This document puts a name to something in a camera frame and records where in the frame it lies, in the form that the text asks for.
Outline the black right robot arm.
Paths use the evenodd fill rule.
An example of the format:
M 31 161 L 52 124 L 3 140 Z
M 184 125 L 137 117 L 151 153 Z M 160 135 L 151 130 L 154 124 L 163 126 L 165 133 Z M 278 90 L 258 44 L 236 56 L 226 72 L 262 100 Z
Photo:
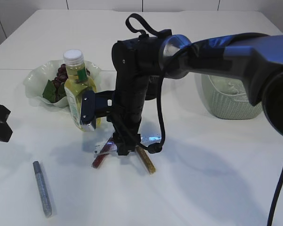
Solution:
M 283 35 L 242 33 L 192 43 L 165 30 L 156 37 L 144 34 L 116 42 L 112 62 L 117 77 L 111 119 L 119 155 L 140 144 L 145 100 L 156 99 L 163 126 L 162 82 L 189 72 L 240 80 L 250 104 L 262 104 L 269 123 L 283 136 Z

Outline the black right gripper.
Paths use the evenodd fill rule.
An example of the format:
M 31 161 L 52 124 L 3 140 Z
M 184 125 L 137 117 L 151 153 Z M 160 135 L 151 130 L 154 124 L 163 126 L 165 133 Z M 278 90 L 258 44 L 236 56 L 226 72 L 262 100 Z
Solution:
M 106 119 L 114 127 L 112 137 L 119 156 L 126 156 L 135 151 L 136 146 L 141 145 L 141 135 L 138 132 L 141 119 L 138 122 L 126 121 L 120 114 L 112 111 L 107 112 Z

